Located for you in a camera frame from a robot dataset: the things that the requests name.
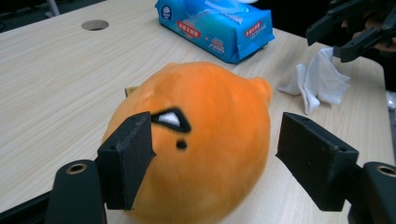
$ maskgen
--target table surface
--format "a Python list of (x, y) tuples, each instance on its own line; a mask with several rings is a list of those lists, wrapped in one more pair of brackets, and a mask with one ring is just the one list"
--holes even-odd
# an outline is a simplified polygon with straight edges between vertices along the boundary
[[(0, 212), (51, 190), (70, 161), (93, 160), (124, 88), (138, 86), (168, 63), (210, 61), (241, 77), (264, 77), (274, 87), (270, 155), (258, 184), (223, 223), (347, 223), (343, 212), (321, 212), (275, 157), (282, 113), (304, 115), (301, 96), (275, 88), (298, 63), (326, 46), (311, 47), (274, 29), (276, 39), (239, 64), (224, 63), (158, 23), (155, 1), (108, 0), (0, 35)], [(82, 23), (109, 26), (87, 31)], [(340, 63), (351, 77), (340, 105), (322, 104), (309, 117), (367, 161), (394, 164), (383, 70), (365, 58)], [(107, 211), (109, 223), (131, 223)]]

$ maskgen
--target crumpled tissue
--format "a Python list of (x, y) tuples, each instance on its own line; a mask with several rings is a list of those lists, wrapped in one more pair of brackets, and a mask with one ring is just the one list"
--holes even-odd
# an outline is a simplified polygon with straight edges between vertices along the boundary
[(301, 94), (305, 114), (311, 114), (320, 102), (341, 104), (344, 93), (350, 87), (347, 84), (350, 77), (340, 74), (332, 64), (332, 50), (333, 48), (321, 49), (308, 67), (302, 63), (297, 64), (290, 83), (277, 87), (279, 91), (291, 95)]

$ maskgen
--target tissue pack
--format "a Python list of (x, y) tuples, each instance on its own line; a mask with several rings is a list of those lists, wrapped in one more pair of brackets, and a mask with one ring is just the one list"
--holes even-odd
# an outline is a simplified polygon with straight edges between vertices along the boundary
[(275, 37), (270, 10), (236, 0), (159, 0), (160, 24), (226, 63), (239, 63)]

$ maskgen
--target black dot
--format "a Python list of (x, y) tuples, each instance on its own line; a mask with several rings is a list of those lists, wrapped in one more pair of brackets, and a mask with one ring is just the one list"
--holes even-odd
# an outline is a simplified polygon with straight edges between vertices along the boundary
[(184, 150), (187, 148), (187, 143), (184, 140), (177, 140), (176, 147)]

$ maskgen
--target red label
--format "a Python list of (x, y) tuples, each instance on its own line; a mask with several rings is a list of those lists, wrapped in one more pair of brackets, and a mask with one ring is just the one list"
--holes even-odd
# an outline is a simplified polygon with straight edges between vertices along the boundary
[(199, 38), (201, 36), (201, 32), (195, 30), (191, 25), (188, 25), (185, 22), (178, 21), (177, 27), (190, 37)]
[(256, 24), (254, 24), (254, 26), (250, 27), (250, 29), (245, 31), (245, 36), (248, 37), (252, 34), (254, 34), (256, 31), (258, 31), (260, 29), (260, 27), (262, 27), (262, 22), (259, 21)]

